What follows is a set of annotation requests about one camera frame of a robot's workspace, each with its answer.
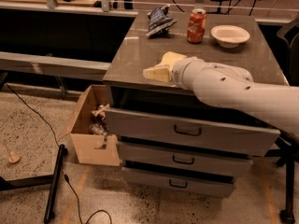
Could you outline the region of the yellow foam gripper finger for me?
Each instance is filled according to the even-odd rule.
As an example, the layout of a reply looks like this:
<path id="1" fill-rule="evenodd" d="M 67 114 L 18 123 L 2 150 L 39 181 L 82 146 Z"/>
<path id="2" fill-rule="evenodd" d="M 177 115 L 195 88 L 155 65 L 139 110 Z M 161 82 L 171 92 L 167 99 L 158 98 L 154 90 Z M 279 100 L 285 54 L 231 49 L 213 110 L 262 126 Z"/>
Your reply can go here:
<path id="1" fill-rule="evenodd" d="M 171 81 L 172 67 L 167 65 L 156 65 L 143 70 L 143 77 L 150 80 L 157 80 L 162 82 Z"/>

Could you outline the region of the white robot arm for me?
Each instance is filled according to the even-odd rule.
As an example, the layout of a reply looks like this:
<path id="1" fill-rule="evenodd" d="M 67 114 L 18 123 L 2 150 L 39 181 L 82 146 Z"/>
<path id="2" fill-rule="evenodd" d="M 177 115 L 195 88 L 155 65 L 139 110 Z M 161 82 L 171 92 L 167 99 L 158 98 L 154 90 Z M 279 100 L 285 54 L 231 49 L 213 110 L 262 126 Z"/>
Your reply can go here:
<path id="1" fill-rule="evenodd" d="M 255 83 L 240 67 L 196 57 L 143 71 L 146 79 L 174 82 L 206 105 L 239 110 L 286 133 L 299 134 L 299 88 Z"/>

